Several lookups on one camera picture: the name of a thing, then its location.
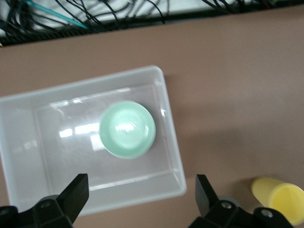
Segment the black cable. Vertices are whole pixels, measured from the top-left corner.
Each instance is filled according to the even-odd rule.
[[[24,5],[27,6],[27,4],[25,4],[24,1],[20,1],[19,5],[18,5],[18,9],[17,9],[17,13],[19,15],[19,22],[20,22],[20,27],[21,29],[27,33],[28,35],[30,35],[30,33],[28,32],[28,29],[31,29],[31,27],[33,27],[33,24],[30,23],[26,16],[23,15],[23,11],[26,10],[26,12],[29,12],[29,8],[24,8]]]
[[[222,13],[225,13],[225,14],[229,13],[226,9],[219,8],[219,7],[215,6],[215,5],[213,5],[213,4],[212,4],[211,2],[209,2],[208,0],[202,0],[202,1],[203,1],[204,3],[206,3],[207,5],[211,6],[212,8],[214,8],[214,9],[216,9],[216,10],[222,12]]]
[[[0,19],[0,29],[5,31],[5,28],[6,28],[6,22]]]
[[[169,17],[169,13],[170,13],[170,0],[167,0],[167,18]]]
[[[161,0],[157,0],[157,2],[154,2],[155,5],[158,5]],[[145,13],[145,15],[148,17],[152,14],[152,12],[155,10],[155,7],[153,6],[149,11]]]
[[[86,18],[87,18],[87,22],[89,22],[89,20],[92,19],[96,24],[102,26],[103,29],[105,29],[107,31],[108,28],[102,22],[100,22],[95,16],[93,16],[91,13],[88,12],[84,1],[80,0],[80,2],[81,2],[81,4],[78,4],[78,5],[82,6],[82,8],[84,9],[85,15],[86,15]],[[102,32],[100,29],[93,28],[92,26],[91,26],[91,29],[93,29],[94,31],[97,31],[97,32]]]
[[[37,25],[43,27],[44,29],[48,29],[48,30],[51,30],[51,31],[57,31],[57,29],[52,28],[52,27],[47,26],[47,25],[44,25],[44,24],[41,24],[41,23],[39,23],[38,21],[36,21],[36,20],[34,20],[34,19],[30,19],[30,20],[33,21],[35,24],[37,24]]]
[[[165,24],[164,17],[163,17],[163,14],[162,14],[160,8],[158,8],[158,6],[154,2],[152,2],[151,0],[145,0],[145,1],[151,3],[159,11],[160,16],[161,16],[161,21],[162,21],[163,24]]]
[[[226,9],[230,13],[237,13],[238,12],[235,8],[233,8],[232,6],[230,6],[230,4],[228,4],[225,0],[219,0],[219,1],[222,2],[226,6]]]
[[[40,14],[31,13],[31,15],[36,16],[36,17],[40,17],[40,18],[44,18],[44,19],[48,19],[48,20],[51,20],[53,22],[56,22],[56,23],[64,25],[64,26],[71,26],[70,24],[66,24],[62,21],[59,21],[59,20],[56,20],[56,19],[53,19],[53,18],[49,18],[49,17],[43,16],[43,15],[40,15]]]
[[[131,3],[128,2],[128,3],[127,3],[126,5],[124,5],[122,8],[120,8],[120,9],[114,11],[114,12],[115,12],[115,13],[118,13],[118,12],[124,11],[124,10],[126,10],[126,9],[130,6],[130,4],[131,4]],[[96,15],[94,15],[93,17],[100,17],[100,16],[104,16],[104,15],[108,15],[108,14],[112,14],[112,12],[106,12],[106,13],[96,14]]]
[[[117,28],[119,29],[119,20],[117,18],[117,15],[116,15],[115,11],[113,10],[113,8],[105,0],[98,0],[98,1],[101,1],[104,5],[106,5],[109,8],[109,10],[112,12],[112,14],[115,18],[115,24],[116,24]]]
[[[57,2],[57,4],[65,11],[67,12],[69,15],[71,15],[74,19],[76,19],[77,21],[79,21],[81,24],[85,25],[83,23],[82,20],[80,20],[78,17],[76,17],[74,14],[72,14],[70,11],[68,11],[58,0],[55,0],[55,2]]]
[[[13,2],[13,5],[10,3],[10,1],[6,0],[6,3],[9,6],[9,13],[7,15],[6,23],[7,23],[7,29],[5,31],[6,36],[12,35],[19,35],[22,34],[20,32],[20,25],[17,23],[15,25],[16,20],[14,20],[16,16],[16,8],[17,8],[17,2]]]
[[[222,8],[222,6],[218,3],[218,0],[213,0],[217,7]]]
[[[245,6],[246,6],[244,0],[236,0],[236,1],[238,3],[239,12],[240,13],[244,12],[245,11]]]
[[[146,1],[142,1],[142,2],[140,3],[140,5],[137,7],[136,11],[135,11],[134,14],[133,14],[133,18],[136,17],[136,14],[141,10],[141,8],[142,8],[143,5],[145,4],[145,2],[146,2]]]
[[[78,9],[80,9],[82,12],[84,12],[87,18],[91,18],[94,22],[100,24],[100,21],[98,21],[96,18],[94,18],[94,17],[86,10],[86,7],[85,7],[85,6],[84,6],[83,9],[82,9],[80,6],[78,6],[78,5],[76,5],[76,4],[72,3],[72,2],[70,2],[69,0],[66,0],[66,1],[67,1],[68,3],[70,3],[71,5],[77,7]]]
[[[82,6],[79,2],[77,2],[76,0],[72,0],[75,4],[77,4],[78,6]]]
[[[132,6],[130,7],[129,11],[127,12],[125,18],[128,18],[129,15],[130,15],[130,13],[131,13],[132,10],[134,9],[134,7],[135,7],[135,1],[133,1],[131,4],[132,4]]]

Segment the cable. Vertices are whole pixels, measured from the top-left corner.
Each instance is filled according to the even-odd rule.
[[[79,5],[79,6],[82,6],[82,8],[84,9],[86,18],[87,18],[87,19],[90,19],[90,18],[91,18],[91,19],[94,20],[94,21],[96,20],[96,21],[100,22],[99,20],[97,20],[97,18],[93,17],[92,14],[90,14],[90,13],[87,11],[87,8],[86,8],[86,6],[85,6],[84,1],[81,0],[80,2],[81,2],[81,4],[78,4],[78,5]]]
[[[16,8],[17,8],[17,2],[14,2],[14,5],[12,5],[8,0],[6,0],[6,3],[9,6],[9,13],[7,15],[6,19],[6,30],[5,34],[7,37],[10,37],[10,34],[12,35],[20,35],[22,34],[20,32],[20,25],[15,19],[16,17]]]
[[[61,22],[61,21],[59,21],[59,20],[55,20],[55,19],[52,19],[52,18],[43,16],[43,15],[40,15],[40,14],[31,13],[31,15],[36,16],[36,17],[40,17],[40,18],[44,18],[44,19],[48,19],[48,20],[51,20],[51,21],[53,21],[53,22],[56,22],[56,23],[61,24],[61,25],[64,25],[64,26],[70,26],[70,24],[66,24],[66,23]]]
[[[110,9],[110,11],[112,12],[112,14],[115,18],[115,24],[116,24],[117,28],[119,29],[119,20],[117,18],[115,11],[113,10],[113,8],[105,0],[98,0],[98,1],[101,1],[103,4],[105,4]]]
[[[84,12],[85,15],[87,16],[87,18],[91,18],[94,22],[100,24],[100,21],[98,21],[95,17],[93,17],[92,14],[90,14],[90,13],[86,10],[86,7],[85,7],[84,5],[83,5],[83,9],[82,9],[80,6],[78,6],[78,5],[76,5],[76,4],[72,3],[72,2],[70,2],[69,0],[66,0],[66,1],[67,1],[68,3],[70,3],[71,5],[77,7],[78,9],[80,9],[82,12]]]
[[[54,12],[56,15],[55,16],[59,16],[59,17],[62,17],[62,19],[64,18],[65,20],[67,20],[67,21],[69,21],[69,22],[71,22],[71,23],[73,23],[73,24],[77,24],[79,27],[82,27],[82,28],[84,28],[84,29],[88,29],[88,27],[78,18],[78,17],[75,17],[70,11],[68,11],[58,0],[55,0],[55,2],[57,2],[57,4],[65,11],[65,12],[67,12],[69,15],[71,15],[74,19],[76,19],[76,20],[78,20],[79,21],[79,23],[77,22],[77,21],[74,21],[74,20],[72,20],[72,19],[70,19],[70,18],[67,18],[67,17],[65,17],[65,16],[63,16],[63,15],[61,15],[61,14],[58,14],[58,13],[56,13],[56,12],[54,12],[54,11],[52,11],[51,10],[51,12]]]
[[[218,3],[217,0],[213,0],[217,7],[222,8],[222,6]]]
[[[36,21],[36,20],[34,20],[34,19],[30,19],[30,20],[32,20],[35,24],[37,24],[37,25],[43,27],[44,29],[49,29],[49,30],[51,30],[51,31],[57,31],[55,28],[52,28],[52,27],[50,27],[50,26],[41,24],[41,23],[39,23],[38,21]]]
[[[129,15],[130,15],[130,13],[131,13],[132,10],[134,9],[134,7],[135,7],[135,1],[133,1],[131,4],[132,4],[132,6],[131,6],[131,8],[129,9],[128,13],[126,14],[125,18],[128,18]]]
[[[158,8],[158,6],[154,2],[152,2],[151,0],[145,0],[145,1],[151,3],[159,11],[160,16],[161,16],[161,21],[162,21],[163,24],[165,24],[164,17],[163,17],[163,14],[162,14],[160,8]]]
[[[130,6],[131,3],[127,3],[126,5],[124,5],[122,8],[118,9],[117,11],[114,11],[114,13],[118,13],[118,12],[121,12],[121,11],[124,11],[126,10],[129,6]],[[112,14],[112,12],[106,12],[106,13],[100,13],[100,14],[96,14],[94,15],[93,17],[100,17],[100,16],[104,16],[104,15],[108,15],[108,14]]]
[[[157,0],[157,2],[155,2],[155,5],[158,5],[160,3],[161,0]],[[148,12],[146,12],[146,16],[150,16],[153,12],[153,10],[155,10],[155,7],[153,6]]]
[[[170,13],[170,0],[167,0],[167,18],[169,17]]]
[[[236,9],[234,9],[233,7],[231,7],[225,0],[219,0],[219,1],[222,2],[226,6],[226,9],[230,13],[237,13]]]
[[[136,11],[133,14],[133,18],[136,17],[136,14],[140,11],[146,1],[141,1],[140,5],[137,7]]]
[[[28,32],[28,29],[31,29],[31,28],[33,27],[33,24],[31,24],[31,23],[29,22],[29,20],[26,20],[26,18],[23,16],[23,13],[22,13],[22,12],[25,10],[25,9],[23,8],[23,6],[25,5],[24,3],[25,3],[24,1],[20,1],[20,2],[19,2],[18,9],[17,9],[17,13],[18,13],[18,15],[19,15],[19,21],[20,21],[20,27],[21,27],[21,29],[22,29],[25,33],[27,33],[28,35],[30,35],[29,32]]]
[[[88,29],[88,27],[87,27],[86,25],[83,25],[82,23],[79,23],[79,22],[77,22],[77,21],[74,21],[74,20],[72,20],[72,19],[70,19],[70,18],[68,18],[68,17],[66,17],[66,16],[64,16],[64,15],[62,15],[62,14],[59,14],[59,13],[57,13],[57,12],[55,12],[55,11],[52,11],[52,10],[50,10],[50,9],[48,9],[48,8],[45,8],[45,7],[41,6],[41,5],[38,5],[38,4],[36,4],[36,3],[33,3],[31,0],[26,0],[25,2],[26,2],[28,5],[32,6],[32,7],[35,7],[35,8],[37,8],[37,9],[39,9],[39,10],[42,10],[42,11],[45,11],[45,12],[47,12],[47,13],[49,13],[49,14],[52,14],[52,15],[58,17],[58,18],[61,18],[61,19],[66,20],[66,21],[68,21],[68,22],[71,22],[72,24],[77,25],[77,26],[79,26],[79,27],[82,27],[82,28],[84,28],[84,29]]]
[[[219,7],[217,7],[217,6],[215,6],[215,5],[213,5],[211,2],[209,2],[208,0],[202,0],[204,3],[206,3],[207,5],[209,5],[209,6],[211,6],[212,8],[214,8],[214,9],[216,9],[216,10],[218,10],[218,11],[220,11],[220,12],[222,12],[222,13],[229,13],[227,10],[225,10],[225,9],[223,9],[223,8],[219,8]]]

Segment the wire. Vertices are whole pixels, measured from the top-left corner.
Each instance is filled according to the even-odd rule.
[[[226,6],[227,10],[230,13],[237,13],[236,9],[233,8],[232,6],[230,6],[225,0],[219,0],[219,1],[222,2]]]
[[[127,3],[126,5],[124,5],[122,8],[120,8],[120,9],[114,11],[114,13],[118,13],[118,12],[121,12],[121,11],[126,10],[127,8],[129,8],[130,4],[131,4],[131,3],[128,2],[128,3]],[[113,14],[113,13],[112,13],[112,12],[100,13],[100,14],[94,15],[93,17],[100,17],[100,16],[104,16],[104,15],[108,15],[108,14]]]
[[[55,0],[55,2],[57,2],[57,4],[65,11],[65,12],[67,12],[69,15],[71,15],[74,19],[76,19],[76,20],[78,20],[79,21],[79,23],[77,22],[77,21],[74,21],[74,20],[72,20],[72,19],[70,19],[70,18],[67,18],[66,16],[63,16],[63,15],[61,15],[61,14],[58,14],[58,13],[56,13],[56,12],[54,12],[54,11],[52,11],[52,12],[54,12],[55,14],[56,14],[56,16],[61,16],[61,17],[63,17],[65,20],[67,20],[67,21],[69,21],[69,22],[71,22],[71,23],[73,23],[73,24],[77,24],[79,27],[82,27],[82,28],[84,28],[84,29],[88,29],[88,27],[78,18],[78,17],[75,17],[70,11],[68,11],[58,0]]]
[[[47,25],[41,24],[41,23],[39,23],[38,21],[36,21],[36,20],[34,20],[34,19],[30,19],[30,20],[33,21],[35,24],[37,24],[37,25],[43,27],[44,29],[49,29],[49,30],[51,30],[51,31],[56,31],[55,28],[52,28],[52,27],[49,27],[49,26],[47,26]]]
[[[217,7],[222,8],[222,6],[218,3],[217,0],[213,0]]]
[[[117,18],[115,11],[113,10],[113,8],[105,0],[98,0],[98,1],[101,1],[103,4],[105,4],[110,9],[110,11],[112,12],[112,14],[115,18],[115,24],[116,24],[117,28],[119,29],[119,20]]]
[[[145,0],[145,1],[151,3],[159,11],[160,16],[161,16],[161,21],[162,21],[163,24],[165,24],[164,17],[163,17],[163,14],[162,14],[160,8],[158,8],[158,6],[154,2],[152,2],[151,0]]]
[[[170,13],[170,0],[167,0],[167,18],[169,17]]]
[[[209,2],[208,0],[202,0],[204,3],[206,3],[207,5],[209,5],[209,6],[211,6],[212,8],[214,8],[214,9],[216,9],[216,10],[218,10],[218,11],[220,11],[220,12],[222,12],[222,13],[229,13],[226,9],[223,9],[223,8],[219,8],[219,7],[217,7],[217,6],[215,6],[215,5],[213,5],[211,2]]]
[[[66,17],[66,16],[64,16],[64,15],[62,15],[62,14],[59,14],[59,13],[57,13],[57,12],[55,12],[55,11],[52,11],[51,9],[48,9],[48,8],[45,8],[45,7],[41,6],[41,5],[38,5],[38,4],[36,4],[36,3],[33,3],[31,0],[26,0],[26,3],[27,3],[28,5],[30,5],[30,6],[32,6],[32,7],[35,7],[35,8],[37,8],[37,9],[39,9],[39,10],[45,11],[45,12],[47,12],[47,13],[49,13],[49,14],[52,14],[52,15],[58,17],[58,18],[61,18],[61,19],[66,20],[66,21],[68,21],[68,22],[71,22],[71,23],[74,24],[74,25],[77,25],[77,26],[82,27],[82,28],[84,28],[84,29],[88,29],[88,27],[87,27],[86,25],[83,25],[82,23],[79,23],[79,22],[77,22],[77,21],[74,21],[74,20],[72,20],[72,19],[70,19],[70,18],[68,18],[68,17]]]
[[[66,1],[67,1],[68,3],[70,3],[71,5],[77,7],[78,9],[80,9],[82,12],[84,12],[85,15],[87,16],[87,18],[91,18],[94,22],[100,24],[100,21],[98,21],[95,17],[93,17],[92,14],[90,14],[90,13],[86,10],[86,7],[85,7],[84,5],[83,5],[83,6],[80,5],[80,6],[83,7],[83,9],[82,9],[80,6],[78,6],[78,5],[76,5],[76,4],[72,3],[72,2],[70,2],[69,0],[66,0]]]
[[[10,7],[10,9],[9,9],[9,13],[8,13],[7,19],[6,19],[5,34],[7,37],[9,37],[10,34],[21,35],[22,33],[20,32],[20,25],[17,22],[17,20],[14,19],[16,17],[16,8],[18,6],[17,2],[15,2],[14,5],[12,5],[8,0],[6,0],[6,3]]]
[[[132,12],[132,10],[134,9],[134,7],[135,7],[135,1],[133,1],[133,2],[131,3],[131,7],[130,7],[128,13],[126,14],[125,18],[128,18],[128,17],[129,17],[129,15],[130,15],[130,13]]]
[[[155,2],[155,5],[158,5],[160,3],[161,0],[157,0],[157,2]],[[155,9],[155,7],[153,6],[148,12],[145,13],[146,16],[149,16],[152,14],[153,10]]]
[[[271,7],[269,6],[269,4],[268,4],[268,1],[267,0],[265,0],[264,1],[264,4],[266,5],[266,7],[268,8],[268,9],[270,9]]]
[[[133,18],[136,17],[136,14],[140,11],[140,9],[143,7],[143,5],[145,4],[145,2],[146,2],[146,1],[142,1],[142,2],[140,3],[140,5],[137,7],[136,11],[135,11],[134,14],[133,14]]]
[[[48,19],[48,20],[51,20],[53,22],[56,22],[56,23],[64,25],[64,26],[70,26],[70,24],[66,24],[66,23],[61,22],[59,20],[56,20],[56,19],[53,19],[53,18],[49,18],[49,17],[43,16],[43,15],[40,15],[40,14],[31,13],[31,15],[36,16],[36,17],[40,17],[40,18],[44,18],[44,19]]]

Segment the plastic container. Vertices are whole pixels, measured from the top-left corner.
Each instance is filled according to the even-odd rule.
[[[138,158],[109,153],[99,137],[102,113],[134,101],[152,115],[156,136]],[[162,71],[148,66],[0,99],[0,152],[11,205],[24,211],[88,173],[81,214],[179,196],[186,191]]]
[[[298,186],[261,177],[253,181],[251,189],[264,207],[281,212],[293,226],[304,222],[304,191]]]

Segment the teal cable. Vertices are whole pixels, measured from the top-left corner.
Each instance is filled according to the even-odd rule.
[[[68,21],[68,22],[71,22],[71,23],[74,24],[74,25],[77,25],[77,26],[82,27],[82,28],[84,28],[84,29],[88,29],[87,26],[81,24],[80,22],[75,21],[75,20],[73,20],[73,19],[71,19],[71,18],[68,18],[68,17],[66,17],[66,16],[64,16],[64,15],[62,15],[62,14],[60,14],[60,13],[55,12],[55,11],[52,11],[51,9],[45,8],[45,7],[41,6],[41,5],[38,5],[38,4],[34,3],[34,2],[32,2],[31,0],[25,0],[25,2],[26,2],[29,6],[33,6],[33,7],[37,8],[37,9],[39,9],[39,10],[45,11],[45,12],[47,12],[47,13],[49,13],[49,14],[52,14],[52,15],[58,17],[58,18],[61,18],[61,19],[66,20],[66,21]]]

